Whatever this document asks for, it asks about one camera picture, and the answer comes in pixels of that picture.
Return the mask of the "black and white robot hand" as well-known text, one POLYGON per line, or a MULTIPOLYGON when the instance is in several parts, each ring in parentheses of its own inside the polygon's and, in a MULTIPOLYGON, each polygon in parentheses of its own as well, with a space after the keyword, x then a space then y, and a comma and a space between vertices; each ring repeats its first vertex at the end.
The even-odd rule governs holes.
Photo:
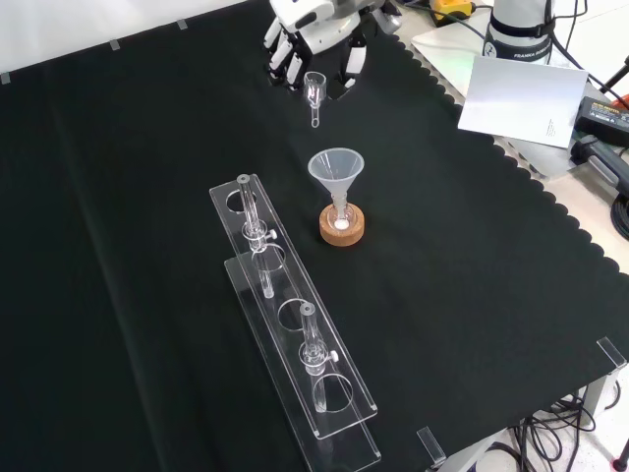
POLYGON ((401 12, 390 1, 272 1, 270 6, 274 19, 263 39, 270 82, 302 89, 314 57, 340 47, 339 72, 328 87, 333 99, 353 87, 365 66, 363 23, 373 20, 385 34, 401 27, 401 12))

